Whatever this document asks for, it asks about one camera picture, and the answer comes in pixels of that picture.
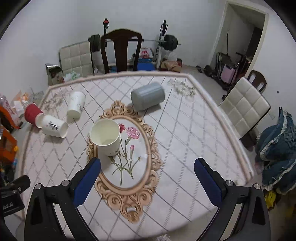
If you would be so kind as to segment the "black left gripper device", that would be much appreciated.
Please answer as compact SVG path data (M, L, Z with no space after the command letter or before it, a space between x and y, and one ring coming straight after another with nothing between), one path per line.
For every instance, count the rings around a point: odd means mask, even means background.
M25 208L21 194L31 185L30 178L23 175L8 185L1 187L1 218Z

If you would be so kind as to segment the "pink suitcase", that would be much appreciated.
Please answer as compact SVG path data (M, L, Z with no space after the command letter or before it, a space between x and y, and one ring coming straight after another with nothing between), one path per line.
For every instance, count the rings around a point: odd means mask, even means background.
M221 73L221 79L223 82L227 83L227 84L231 84L236 76L236 69L233 67L228 67L227 65L225 65L223 67L222 73Z

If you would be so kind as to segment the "white cup with black logo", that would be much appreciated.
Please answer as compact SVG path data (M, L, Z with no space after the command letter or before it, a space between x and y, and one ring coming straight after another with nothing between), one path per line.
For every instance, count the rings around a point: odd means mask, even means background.
M68 124L54 116L45 115L42 120L41 129L45 135L65 138L68 132Z

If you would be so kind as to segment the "brown paper bag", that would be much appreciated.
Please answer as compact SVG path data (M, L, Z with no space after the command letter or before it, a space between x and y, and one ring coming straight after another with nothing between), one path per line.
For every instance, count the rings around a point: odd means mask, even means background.
M182 62L165 60L161 63L160 70L180 73L182 70Z

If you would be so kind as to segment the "orange plastic toy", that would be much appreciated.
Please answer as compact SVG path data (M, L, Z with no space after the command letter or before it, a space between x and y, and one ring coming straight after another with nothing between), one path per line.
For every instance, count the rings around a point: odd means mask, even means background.
M1 163L12 164L19 150L17 140L12 136L15 126L9 112L1 106Z

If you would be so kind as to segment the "red sleeved cup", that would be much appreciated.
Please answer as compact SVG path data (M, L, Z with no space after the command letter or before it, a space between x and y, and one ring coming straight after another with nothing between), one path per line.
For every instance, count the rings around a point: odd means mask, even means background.
M45 114L35 103L31 103L26 107L24 116L25 120L31 125L37 128L42 127L42 121Z

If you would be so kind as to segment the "dark wooden chair back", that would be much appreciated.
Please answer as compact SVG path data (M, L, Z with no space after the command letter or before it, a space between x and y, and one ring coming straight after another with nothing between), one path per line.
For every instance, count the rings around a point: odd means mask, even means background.
M262 93L267 86L267 81L264 76L256 70L251 70L247 79L260 93Z

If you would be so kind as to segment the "dark wooden chair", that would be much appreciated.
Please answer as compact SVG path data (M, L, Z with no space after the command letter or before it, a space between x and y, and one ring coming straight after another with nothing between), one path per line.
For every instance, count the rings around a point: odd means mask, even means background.
M267 81L264 76L256 70L251 70L247 79L260 93L262 93L267 86Z
M107 40L112 40L114 45L116 71L123 72L127 70L127 51L128 42L137 42L137 48L134 57L133 71L137 71L139 52L142 46L142 35L129 29L118 29L103 35L100 38L100 51L105 74L109 73L109 64L107 60L105 44Z

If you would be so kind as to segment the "cream padded cushion panel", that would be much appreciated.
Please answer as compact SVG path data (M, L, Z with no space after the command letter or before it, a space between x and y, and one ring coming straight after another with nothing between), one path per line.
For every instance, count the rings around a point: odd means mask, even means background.
M59 51L64 75L75 72L80 77L94 75L92 54L88 41L63 47Z

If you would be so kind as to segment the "red and white plastic bag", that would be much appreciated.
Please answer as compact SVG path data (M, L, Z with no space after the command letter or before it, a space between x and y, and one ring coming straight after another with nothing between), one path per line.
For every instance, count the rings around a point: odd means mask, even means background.
M140 59L152 59L153 58L153 51L149 47L143 47L140 49L139 58Z

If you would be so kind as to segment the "blue denim clothing pile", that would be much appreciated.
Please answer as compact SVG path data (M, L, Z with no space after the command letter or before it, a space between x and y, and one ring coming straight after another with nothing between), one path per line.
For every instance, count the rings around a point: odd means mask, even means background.
M295 188L295 124L279 108L278 120L258 136L255 164L265 190L285 195Z

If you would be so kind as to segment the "yellow tool on floor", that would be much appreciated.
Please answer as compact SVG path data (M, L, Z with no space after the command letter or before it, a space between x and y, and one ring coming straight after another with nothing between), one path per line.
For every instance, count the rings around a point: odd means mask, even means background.
M267 210L274 209L275 201L276 201L276 193L273 190L267 191L265 193L264 198L265 198Z

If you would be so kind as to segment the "floral patterned tablecloth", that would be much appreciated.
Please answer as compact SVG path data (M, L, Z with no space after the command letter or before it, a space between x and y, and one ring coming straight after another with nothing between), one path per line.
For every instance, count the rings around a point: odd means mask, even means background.
M164 102L136 111L130 94L153 82ZM78 119L67 116L70 93L86 95ZM194 173L202 157L224 179L245 185L251 163L227 118L191 75L122 72L50 87L42 111L68 123L65 138L29 128L22 173L31 184L60 184L98 157L101 172L82 217L99 240L135 240L176 230L195 220L208 222L213 206ZM112 119L120 126L119 151L105 156L90 140L94 123Z

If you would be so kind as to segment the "white paper cup with print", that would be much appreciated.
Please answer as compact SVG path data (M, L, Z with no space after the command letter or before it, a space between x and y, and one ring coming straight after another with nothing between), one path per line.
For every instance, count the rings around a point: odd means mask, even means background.
M86 95L80 91L73 91L70 93L67 116L73 119L78 119L81 116L84 108Z

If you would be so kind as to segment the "grey plastic cup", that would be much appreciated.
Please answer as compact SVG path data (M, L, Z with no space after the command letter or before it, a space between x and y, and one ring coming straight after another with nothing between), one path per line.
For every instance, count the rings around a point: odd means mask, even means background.
M130 98L134 109L142 111L164 102L165 91L159 83L153 82L134 89L130 94Z

